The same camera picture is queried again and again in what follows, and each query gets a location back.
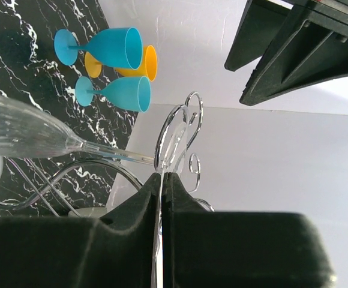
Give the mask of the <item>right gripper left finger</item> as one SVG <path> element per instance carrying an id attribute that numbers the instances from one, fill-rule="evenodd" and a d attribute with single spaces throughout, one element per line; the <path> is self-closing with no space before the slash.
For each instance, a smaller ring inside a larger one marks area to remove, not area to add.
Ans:
<path id="1" fill-rule="evenodd" d="M 151 287 L 159 187 L 99 219 L 0 217 L 0 287 Z"/>

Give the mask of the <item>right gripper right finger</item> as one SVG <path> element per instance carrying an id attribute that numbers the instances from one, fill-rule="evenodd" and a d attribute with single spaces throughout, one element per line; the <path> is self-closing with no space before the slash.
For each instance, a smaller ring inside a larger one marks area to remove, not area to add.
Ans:
<path id="1" fill-rule="evenodd" d="M 165 287 L 334 287 L 313 223 L 288 212 L 209 212 L 179 176 L 163 181 Z"/>

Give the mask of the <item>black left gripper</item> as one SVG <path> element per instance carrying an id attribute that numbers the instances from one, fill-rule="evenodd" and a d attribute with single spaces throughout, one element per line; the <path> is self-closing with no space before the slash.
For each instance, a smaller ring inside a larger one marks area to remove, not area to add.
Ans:
<path id="1" fill-rule="evenodd" d="M 348 77 L 348 1 L 247 1 L 224 67 L 253 60 L 240 97 L 246 106 Z"/>

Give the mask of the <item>blue wine glass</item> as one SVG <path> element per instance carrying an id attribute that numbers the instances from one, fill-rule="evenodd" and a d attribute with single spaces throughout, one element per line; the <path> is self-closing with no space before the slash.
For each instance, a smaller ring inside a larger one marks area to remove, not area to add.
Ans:
<path id="1" fill-rule="evenodd" d="M 65 65 L 73 65 L 80 50 L 114 68 L 136 70 L 143 58 L 142 38 L 135 27 L 102 30 L 86 44 L 77 44 L 72 32 L 60 29 L 55 34 L 53 46 L 57 58 Z"/>
<path id="2" fill-rule="evenodd" d="M 80 77 L 76 81 L 75 96 L 81 106 L 89 106 L 94 95 L 102 95 L 114 106 L 133 112 L 146 112 L 151 103 L 151 83 L 146 76 L 122 77 L 103 89 L 94 89 L 91 80 Z"/>

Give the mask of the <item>clear fluted champagne glass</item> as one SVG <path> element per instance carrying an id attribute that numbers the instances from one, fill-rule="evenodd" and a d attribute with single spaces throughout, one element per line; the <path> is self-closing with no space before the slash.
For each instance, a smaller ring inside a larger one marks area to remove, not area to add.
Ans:
<path id="1" fill-rule="evenodd" d="M 87 152 L 90 154 L 153 165 L 158 173 L 180 172 L 187 150 L 187 128 L 179 128 L 164 150 L 154 157 L 90 142 L 67 124 L 32 105 L 0 95 L 0 156 L 50 158 Z"/>

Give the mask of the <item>yellow wine glass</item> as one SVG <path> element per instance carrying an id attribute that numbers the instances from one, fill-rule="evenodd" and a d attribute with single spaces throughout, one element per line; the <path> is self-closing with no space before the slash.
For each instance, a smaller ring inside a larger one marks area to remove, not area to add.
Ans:
<path id="1" fill-rule="evenodd" d="M 85 69 L 91 78 L 97 78 L 102 71 L 103 64 L 96 60 L 89 52 L 85 53 Z M 150 82 L 154 81 L 158 71 L 158 58 L 155 47 L 148 45 L 143 48 L 142 62 L 138 69 L 115 68 L 122 76 L 146 76 Z"/>

